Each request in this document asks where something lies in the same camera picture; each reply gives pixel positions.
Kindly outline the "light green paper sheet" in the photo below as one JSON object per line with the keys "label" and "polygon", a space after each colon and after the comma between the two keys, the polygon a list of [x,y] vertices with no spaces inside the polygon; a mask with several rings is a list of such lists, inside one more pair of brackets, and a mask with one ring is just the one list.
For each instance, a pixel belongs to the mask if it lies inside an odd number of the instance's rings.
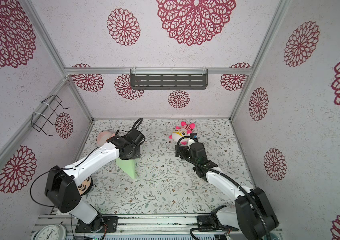
{"label": "light green paper sheet", "polygon": [[116,165],[127,175],[129,175],[133,180],[137,178],[136,160],[122,160],[118,158],[116,159]]}

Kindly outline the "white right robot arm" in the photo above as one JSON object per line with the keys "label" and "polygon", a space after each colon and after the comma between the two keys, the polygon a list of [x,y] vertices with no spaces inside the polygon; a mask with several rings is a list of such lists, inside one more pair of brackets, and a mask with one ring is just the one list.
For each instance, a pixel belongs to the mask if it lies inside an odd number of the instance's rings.
{"label": "white right robot arm", "polygon": [[279,222],[266,193],[260,188],[251,189],[240,185],[225,174],[208,159],[204,144],[195,142],[184,145],[181,142],[178,141],[175,146],[176,156],[191,163],[199,178],[218,188],[235,205],[234,210],[226,205],[213,210],[210,213],[213,226],[192,228],[191,236],[197,239],[194,231],[240,230],[248,240],[260,240],[263,237],[270,240],[271,231],[278,227]]}

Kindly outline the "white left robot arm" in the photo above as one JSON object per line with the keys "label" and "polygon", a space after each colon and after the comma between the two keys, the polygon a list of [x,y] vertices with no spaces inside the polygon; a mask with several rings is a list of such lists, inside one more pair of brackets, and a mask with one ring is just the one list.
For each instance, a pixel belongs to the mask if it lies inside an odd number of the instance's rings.
{"label": "white left robot arm", "polygon": [[105,143],[87,157],[48,173],[45,196],[62,213],[69,213],[87,225],[100,225],[102,215],[79,193],[78,187],[104,165],[116,160],[140,158],[140,144]]}

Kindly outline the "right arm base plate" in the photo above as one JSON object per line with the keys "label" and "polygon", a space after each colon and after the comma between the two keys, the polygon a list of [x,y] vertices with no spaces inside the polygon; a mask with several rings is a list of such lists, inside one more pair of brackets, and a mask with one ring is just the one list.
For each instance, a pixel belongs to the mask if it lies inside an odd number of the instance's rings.
{"label": "right arm base plate", "polygon": [[222,225],[217,217],[214,217],[212,215],[198,215],[197,216],[197,224],[198,224],[198,230],[202,231],[239,231],[238,228]]}

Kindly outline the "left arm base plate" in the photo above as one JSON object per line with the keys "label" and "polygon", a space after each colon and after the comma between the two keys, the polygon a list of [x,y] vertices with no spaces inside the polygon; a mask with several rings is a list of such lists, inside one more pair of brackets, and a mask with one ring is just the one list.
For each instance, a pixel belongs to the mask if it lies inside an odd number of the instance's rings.
{"label": "left arm base plate", "polygon": [[115,233],[118,225],[119,217],[113,216],[97,216],[94,221],[86,224],[82,220],[78,220],[75,233]]}

